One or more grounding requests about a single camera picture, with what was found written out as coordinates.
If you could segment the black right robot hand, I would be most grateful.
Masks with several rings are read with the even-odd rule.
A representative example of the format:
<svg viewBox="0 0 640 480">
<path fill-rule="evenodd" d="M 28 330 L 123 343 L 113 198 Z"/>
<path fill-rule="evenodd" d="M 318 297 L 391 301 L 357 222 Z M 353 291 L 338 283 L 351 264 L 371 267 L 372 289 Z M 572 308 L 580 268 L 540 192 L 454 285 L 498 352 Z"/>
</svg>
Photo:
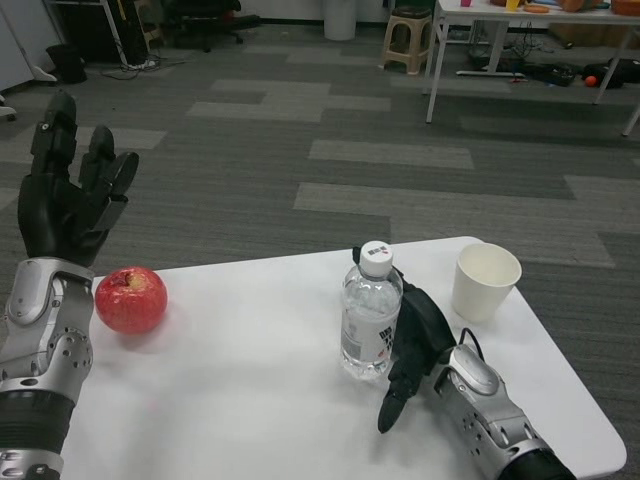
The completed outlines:
<svg viewBox="0 0 640 480">
<path fill-rule="evenodd" d="M 431 297 L 394 267 L 390 245 L 369 241 L 352 259 L 342 285 L 341 354 L 355 378 L 387 377 L 377 420 L 386 433 L 455 339 Z"/>
</svg>

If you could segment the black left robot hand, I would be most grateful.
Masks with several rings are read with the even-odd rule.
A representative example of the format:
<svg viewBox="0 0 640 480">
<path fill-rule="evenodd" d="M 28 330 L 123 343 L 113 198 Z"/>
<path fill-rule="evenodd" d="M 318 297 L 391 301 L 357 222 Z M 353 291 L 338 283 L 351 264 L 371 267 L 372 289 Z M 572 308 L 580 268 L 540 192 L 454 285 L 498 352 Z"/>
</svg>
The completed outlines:
<svg viewBox="0 0 640 480">
<path fill-rule="evenodd" d="M 30 173 L 19 190 L 18 224 L 29 257 L 56 257 L 89 267 L 128 205 L 139 155 L 117 155 L 112 131 L 98 125 L 73 183 L 69 166 L 76 134 L 75 100 L 60 90 L 35 128 Z"/>
</svg>

